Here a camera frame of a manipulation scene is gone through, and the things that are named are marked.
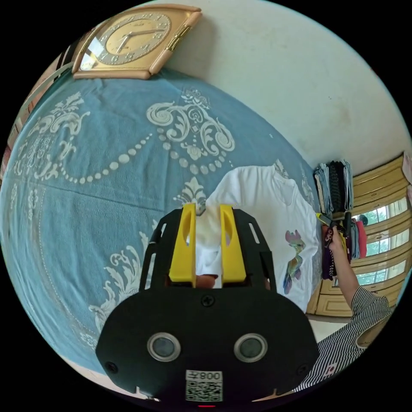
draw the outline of hand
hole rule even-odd
[[[336,228],[336,226],[333,227],[333,236],[332,236],[332,242],[330,242],[329,249],[335,254],[346,254],[343,244],[342,244],[342,238],[340,237],[340,234]]]
[[[218,275],[200,275],[196,276],[196,288],[213,289]],[[166,279],[166,286],[169,286],[170,278]]]

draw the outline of bed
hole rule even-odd
[[[229,170],[248,165],[274,165],[319,210],[299,153],[203,81],[164,69],[150,81],[75,81],[67,71],[54,82],[17,138],[0,191],[7,268],[49,345],[104,373],[100,331],[137,291],[159,219],[186,202],[201,211]],[[313,290],[320,266],[318,252]]]

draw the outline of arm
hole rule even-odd
[[[352,300],[359,288],[357,277],[351,268],[350,263],[344,250],[342,241],[336,227],[333,228],[333,238],[329,246],[333,260],[335,262],[336,274],[338,278],[339,288],[348,304],[352,307]]]

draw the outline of white wall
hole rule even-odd
[[[168,67],[246,104],[310,166],[345,158],[357,175],[412,149],[386,87],[325,27],[266,1],[197,0],[196,6],[203,17]]]

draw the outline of striped shirt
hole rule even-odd
[[[318,343],[319,358],[294,390],[309,388],[344,370],[365,350],[357,346],[360,335],[392,313],[386,297],[359,287],[352,300],[352,318],[344,327]]]

